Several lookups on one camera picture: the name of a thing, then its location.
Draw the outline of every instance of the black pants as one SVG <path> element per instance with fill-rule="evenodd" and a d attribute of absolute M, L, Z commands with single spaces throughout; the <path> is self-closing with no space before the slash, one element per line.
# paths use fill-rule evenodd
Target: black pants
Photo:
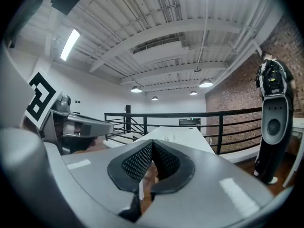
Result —
<path fill-rule="evenodd" d="M 271 145 L 266 143 L 262 138 L 260 151 L 255 163 L 255 170 L 259 173 L 259 176 L 261 176 L 262 182 L 269 183 L 272 180 L 289 144 L 292 127 L 293 112 L 289 111 L 289 120 L 287 123 L 286 133 L 281 142 Z"/>

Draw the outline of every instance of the white table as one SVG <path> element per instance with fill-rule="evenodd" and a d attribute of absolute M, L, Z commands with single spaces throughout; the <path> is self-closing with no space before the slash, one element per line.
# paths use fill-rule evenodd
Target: white table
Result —
<path fill-rule="evenodd" d="M 158 127 L 136 141 L 145 139 L 167 140 L 214 154 L 214 151 L 196 127 Z"/>
<path fill-rule="evenodd" d="M 303 140 L 303 133 L 304 133 L 304 118 L 293 118 L 293 132 L 301 133 L 302 139 L 299 148 L 299 152 L 296 156 L 295 162 L 293 164 L 292 169 L 290 170 L 288 177 L 286 178 L 283 188 L 285 188 L 290 181 L 293 173 L 298 170 L 299 164 L 302 160 L 304 154 L 304 140 Z"/>

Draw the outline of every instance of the white tape strip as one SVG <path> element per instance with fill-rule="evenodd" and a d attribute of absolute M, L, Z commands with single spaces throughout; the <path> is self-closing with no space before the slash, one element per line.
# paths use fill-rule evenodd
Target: white tape strip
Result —
<path fill-rule="evenodd" d="M 226 178 L 219 183 L 243 218 L 248 218 L 260 210 L 258 204 L 232 178 Z"/>
<path fill-rule="evenodd" d="M 69 170 L 72 170 L 72 169 L 79 168 L 79 167 L 82 167 L 82 166 L 85 166 L 85 165 L 89 165 L 89 164 L 91 164 L 91 162 L 89 160 L 85 159 L 85 160 L 80 161 L 80 162 L 68 164 L 68 165 L 66 165 L 66 167 Z"/>

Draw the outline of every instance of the fluorescent light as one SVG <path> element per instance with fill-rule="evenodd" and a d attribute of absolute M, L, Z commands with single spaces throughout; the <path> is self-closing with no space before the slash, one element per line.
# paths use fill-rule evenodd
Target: fluorescent light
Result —
<path fill-rule="evenodd" d="M 203 79 L 200 82 L 199 86 L 200 86 L 200 88 L 207 88 L 207 87 L 213 86 L 213 83 L 209 79 Z"/>
<path fill-rule="evenodd" d="M 139 89 L 137 86 L 134 86 L 131 90 L 133 93 L 140 93 L 142 90 Z"/>
<path fill-rule="evenodd" d="M 62 50 L 62 53 L 60 56 L 61 59 L 66 61 L 68 54 L 70 53 L 73 45 L 75 44 L 75 42 L 77 41 L 79 36 L 80 36 L 80 33 L 74 29 L 72 31 L 72 33 L 70 34 L 70 36 L 68 37 L 65 47 Z"/>

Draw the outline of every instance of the black shirt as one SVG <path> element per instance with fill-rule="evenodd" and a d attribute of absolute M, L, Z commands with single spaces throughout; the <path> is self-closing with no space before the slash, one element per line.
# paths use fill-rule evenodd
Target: black shirt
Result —
<path fill-rule="evenodd" d="M 294 105 L 294 93 L 292 91 L 292 88 L 291 88 L 289 82 L 294 79 L 294 76 L 291 74 L 290 70 L 288 69 L 288 67 L 286 66 L 286 64 L 284 62 L 282 62 L 282 61 L 280 61 L 278 59 L 276 59 L 276 61 L 282 65 L 282 67 L 283 67 L 283 69 L 284 69 L 284 71 L 286 73 L 286 79 L 288 81 L 287 89 L 286 89 L 286 97 L 289 98 L 289 100 L 290 100 L 290 102 L 291 102 L 291 104 L 293 106 Z M 261 67 L 262 67 L 262 65 L 258 68 L 258 71 L 256 73 L 257 75 L 259 74 Z M 257 77 L 256 86 L 257 86 L 257 88 L 260 87 L 260 79 L 259 79 L 259 77 Z"/>

